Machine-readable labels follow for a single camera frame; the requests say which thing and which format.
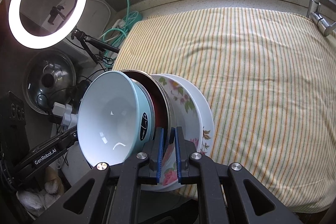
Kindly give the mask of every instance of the metal screw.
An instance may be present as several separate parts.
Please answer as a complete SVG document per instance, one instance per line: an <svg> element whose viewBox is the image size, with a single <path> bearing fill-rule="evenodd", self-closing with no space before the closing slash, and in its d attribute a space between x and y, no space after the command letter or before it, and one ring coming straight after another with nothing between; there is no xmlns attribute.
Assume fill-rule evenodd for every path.
<svg viewBox="0 0 336 224"><path fill-rule="evenodd" d="M140 152L140 153L137 153L136 157L140 160L143 160L147 158L147 154L145 152Z"/></svg>
<svg viewBox="0 0 336 224"><path fill-rule="evenodd" d="M233 164L231 164L231 168L235 171L239 171L239 170L241 170L242 166L241 166L241 164L239 164L237 162L234 162Z"/></svg>
<svg viewBox="0 0 336 224"><path fill-rule="evenodd" d="M191 157L192 157L194 160L199 160L200 158L202 158L202 154L201 154L201 153L198 153L198 152L195 152L195 153L192 153L192 154L191 154Z"/></svg>
<svg viewBox="0 0 336 224"><path fill-rule="evenodd" d="M97 164L97 169L98 170L105 170L107 168L107 164L104 162L101 162L99 164Z"/></svg>

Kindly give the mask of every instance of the striped towel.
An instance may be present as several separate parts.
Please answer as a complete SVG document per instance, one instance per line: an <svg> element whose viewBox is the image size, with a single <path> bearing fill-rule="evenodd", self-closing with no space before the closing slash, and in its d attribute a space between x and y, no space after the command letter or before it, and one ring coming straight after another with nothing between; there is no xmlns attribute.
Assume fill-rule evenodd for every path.
<svg viewBox="0 0 336 224"><path fill-rule="evenodd" d="M137 23L116 70L171 73L207 99L215 124L209 155L240 162L295 212L336 196L336 37L306 17L216 8ZM178 193L197 198L196 186Z"/></svg>

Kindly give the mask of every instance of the faucet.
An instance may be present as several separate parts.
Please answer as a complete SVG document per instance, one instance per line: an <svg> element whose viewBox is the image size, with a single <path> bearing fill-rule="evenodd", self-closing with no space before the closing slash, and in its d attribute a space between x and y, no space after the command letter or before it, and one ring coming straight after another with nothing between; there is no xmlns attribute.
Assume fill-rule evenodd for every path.
<svg viewBox="0 0 336 224"><path fill-rule="evenodd" d="M319 28L323 36L327 37L336 28L336 22L332 25L320 14L320 0L309 0L307 17L310 18Z"/></svg>

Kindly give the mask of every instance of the bowl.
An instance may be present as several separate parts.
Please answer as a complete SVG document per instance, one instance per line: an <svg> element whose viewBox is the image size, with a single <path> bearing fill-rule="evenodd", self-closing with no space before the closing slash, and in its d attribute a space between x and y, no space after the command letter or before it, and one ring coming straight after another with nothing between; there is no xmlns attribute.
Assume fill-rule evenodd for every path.
<svg viewBox="0 0 336 224"><path fill-rule="evenodd" d="M98 76L78 112L80 148L92 166L115 165L142 150L152 130L150 104L141 88L119 71Z"/></svg>

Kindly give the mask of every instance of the white plate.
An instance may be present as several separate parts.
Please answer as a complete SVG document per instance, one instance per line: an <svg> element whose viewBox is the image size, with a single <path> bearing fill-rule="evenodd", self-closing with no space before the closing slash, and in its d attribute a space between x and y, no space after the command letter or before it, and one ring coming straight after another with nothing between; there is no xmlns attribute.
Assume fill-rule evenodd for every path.
<svg viewBox="0 0 336 224"><path fill-rule="evenodd" d="M187 88L165 75L152 75L159 82L171 101L176 122L183 129L184 137L195 143L197 151L201 150L202 122L201 113L195 98ZM162 160L161 178L158 185L142 185L142 190L158 191L177 182L175 144L169 145Z"/></svg>
<svg viewBox="0 0 336 224"><path fill-rule="evenodd" d="M210 155L213 147L215 126L213 123L211 109L209 107L207 100L204 98L202 92L200 92L199 89L188 80L177 75L170 75L170 74L161 74L161 75L174 79L176 82L183 85L194 98L195 103L198 106L199 112L201 113L201 121L203 128L203 138L200 152L205 155ZM183 185L179 184L178 182L175 182L174 184L170 185L167 188L157 190L157 192L172 191L181 188L182 186Z"/></svg>

